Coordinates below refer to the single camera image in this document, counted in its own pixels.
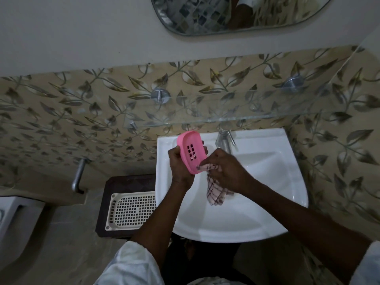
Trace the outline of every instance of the mirror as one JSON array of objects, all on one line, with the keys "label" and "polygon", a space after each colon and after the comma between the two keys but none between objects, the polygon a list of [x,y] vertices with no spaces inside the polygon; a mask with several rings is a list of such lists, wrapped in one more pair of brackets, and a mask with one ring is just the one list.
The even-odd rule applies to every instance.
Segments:
[{"label": "mirror", "polygon": [[300,23],[330,0],[152,0],[173,33],[199,36]]}]

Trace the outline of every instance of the chrome faucet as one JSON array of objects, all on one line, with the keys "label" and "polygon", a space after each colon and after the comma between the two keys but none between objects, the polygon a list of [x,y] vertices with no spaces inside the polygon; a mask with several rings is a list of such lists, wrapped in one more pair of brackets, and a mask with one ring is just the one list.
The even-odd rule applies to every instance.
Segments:
[{"label": "chrome faucet", "polygon": [[218,138],[216,138],[215,145],[218,148],[221,148],[225,150],[228,154],[231,154],[231,147],[230,147],[230,142],[228,139],[231,140],[232,145],[236,145],[234,138],[232,138],[231,135],[231,129],[232,129],[232,124],[229,121],[222,122],[219,125],[219,134]]}]

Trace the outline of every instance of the pink soap dish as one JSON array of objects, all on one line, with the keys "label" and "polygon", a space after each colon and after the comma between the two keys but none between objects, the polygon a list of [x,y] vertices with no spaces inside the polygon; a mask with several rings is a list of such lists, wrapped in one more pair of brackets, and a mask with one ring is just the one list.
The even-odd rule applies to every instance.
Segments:
[{"label": "pink soap dish", "polygon": [[177,145],[181,149],[181,159],[191,174],[198,174],[197,166],[207,158],[204,151],[201,135],[196,131],[182,133],[177,138]]}]

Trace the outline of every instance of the person's right arm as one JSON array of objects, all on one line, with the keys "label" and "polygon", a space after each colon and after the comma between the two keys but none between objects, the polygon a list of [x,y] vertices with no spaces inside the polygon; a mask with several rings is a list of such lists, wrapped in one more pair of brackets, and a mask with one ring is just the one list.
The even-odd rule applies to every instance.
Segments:
[{"label": "person's right arm", "polygon": [[299,239],[344,284],[350,279],[371,241],[333,220],[305,208],[252,177],[235,157],[216,149],[203,164],[217,164],[210,175],[220,185],[251,199]]}]

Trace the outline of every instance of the black pants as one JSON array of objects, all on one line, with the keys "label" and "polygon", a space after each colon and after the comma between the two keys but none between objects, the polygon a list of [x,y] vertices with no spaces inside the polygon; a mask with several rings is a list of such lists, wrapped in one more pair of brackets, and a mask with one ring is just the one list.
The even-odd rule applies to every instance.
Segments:
[{"label": "black pants", "polygon": [[232,268],[240,243],[216,244],[193,241],[196,246],[191,261],[187,259],[184,240],[172,238],[161,271],[165,285],[187,285],[203,277],[220,277],[255,285],[247,276]]}]

